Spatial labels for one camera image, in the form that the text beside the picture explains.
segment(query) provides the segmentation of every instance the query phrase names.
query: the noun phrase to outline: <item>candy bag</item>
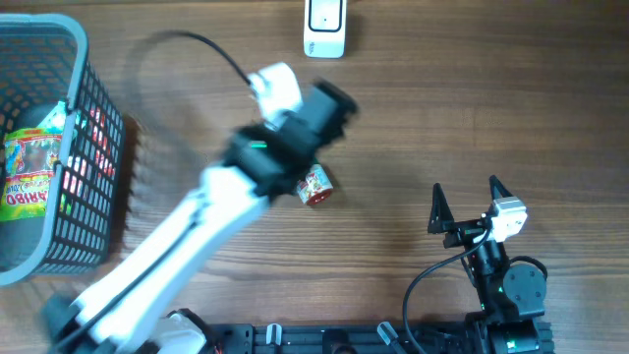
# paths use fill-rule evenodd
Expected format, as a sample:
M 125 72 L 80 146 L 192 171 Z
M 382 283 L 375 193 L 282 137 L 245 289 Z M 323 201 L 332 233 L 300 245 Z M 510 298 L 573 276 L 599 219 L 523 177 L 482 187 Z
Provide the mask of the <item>candy bag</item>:
M 44 216 L 61 135 L 44 129 L 22 129 L 7 136 L 6 180 L 0 221 Z

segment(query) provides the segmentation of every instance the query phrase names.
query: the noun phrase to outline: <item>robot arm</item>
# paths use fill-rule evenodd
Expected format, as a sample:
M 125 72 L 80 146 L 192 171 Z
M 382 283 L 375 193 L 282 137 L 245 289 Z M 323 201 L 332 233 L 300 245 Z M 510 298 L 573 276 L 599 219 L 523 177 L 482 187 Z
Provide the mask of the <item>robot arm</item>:
M 149 338 L 166 306 L 231 236 L 291 193 L 323 146 L 343 135 L 354 101 L 326 82 L 302 102 L 285 64 L 251 75 L 267 124 L 244 127 L 223 160 L 118 267 L 64 309 L 44 309 L 53 348 L 127 353 Z
M 547 271 L 526 256 L 509 259 L 504 242 L 517 235 L 527 220 L 527 208 L 495 177 L 489 178 L 491 205 L 481 218 L 455 221 L 439 184 L 432 190 L 429 233 L 445 233 L 445 248 L 463 247 L 463 268 L 476 288 L 481 312 L 466 316 L 483 353 L 542 353 L 537 318 L 544 314 Z M 516 262 L 528 265 L 513 265 Z

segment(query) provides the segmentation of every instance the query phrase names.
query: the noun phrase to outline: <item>wood grain surface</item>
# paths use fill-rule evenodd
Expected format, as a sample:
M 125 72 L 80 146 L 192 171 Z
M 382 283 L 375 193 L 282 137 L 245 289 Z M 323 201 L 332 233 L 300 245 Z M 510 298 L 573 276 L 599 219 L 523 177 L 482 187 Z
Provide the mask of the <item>wood grain surface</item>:
M 134 191 L 126 216 L 118 203 L 111 262 L 82 278 L 0 290 L 0 353 L 43 352 L 34 319 L 43 301 L 80 291 L 129 255 L 230 131 L 259 119 L 247 88 L 200 43 L 156 45 L 139 64 L 143 40 L 171 29 L 207 35 L 248 72 L 284 61 L 303 89 L 324 77 L 361 108 L 347 138 L 320 155 L 337 187 L 330 200 L 309 208 L 282 198 L 171 309 L 210 323 L 399 321 L 411 279 L 456 252 L 426 232 L 432 184 L 466 219 L 486 210 L 496 174 L 529 207 L 507 252 L 548 266 L 545 319 L 557 353 L 626 353 L 629 12 L 622 2 L 576 3 L 352 1 L 346 56 L 315 60 L 303 53 L 298 0 L 12 2 L 4 11 L 79 20 L 115 102 L 150 129 L 138 137 L 137 178 L 119 193 L 123 201 Z M 423 281 L 410 309 L 414 320 L 457 321 L 479 306 L 457 264 Z

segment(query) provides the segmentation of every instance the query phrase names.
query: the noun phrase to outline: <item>mesh basket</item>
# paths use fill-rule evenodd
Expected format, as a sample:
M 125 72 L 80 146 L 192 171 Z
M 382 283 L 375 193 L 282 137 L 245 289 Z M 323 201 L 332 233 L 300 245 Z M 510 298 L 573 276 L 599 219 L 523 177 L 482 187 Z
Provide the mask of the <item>mesh basket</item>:
M 43 217 L 0 222 L 0 285 L 77 274 L 107 255 L 125 141 L 122 117 L 87 61 L 87 36 L 62 15 L 0 15 L 0 193 L 7 134 L 66 102 L 59 161 Z

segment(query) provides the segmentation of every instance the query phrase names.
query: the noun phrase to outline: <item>white device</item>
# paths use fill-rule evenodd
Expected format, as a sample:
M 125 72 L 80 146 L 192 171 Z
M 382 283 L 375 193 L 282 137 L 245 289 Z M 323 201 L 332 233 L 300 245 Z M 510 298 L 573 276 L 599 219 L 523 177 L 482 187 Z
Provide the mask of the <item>white device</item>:
M 527 207 L 517 197 L 503 197 L 493 200 L 491 203 L 496 216 L 491 218 L 491 229 L 487 232 L 487 240 L 504 242 L 509 237 L 520 233 L 527 220 Z M 481 242 L 485 234 L 474 239 L 475 243 Z
M 347 0 L 306 0 L 304 52 L 313 58 L 340 58 L 345 52 Z

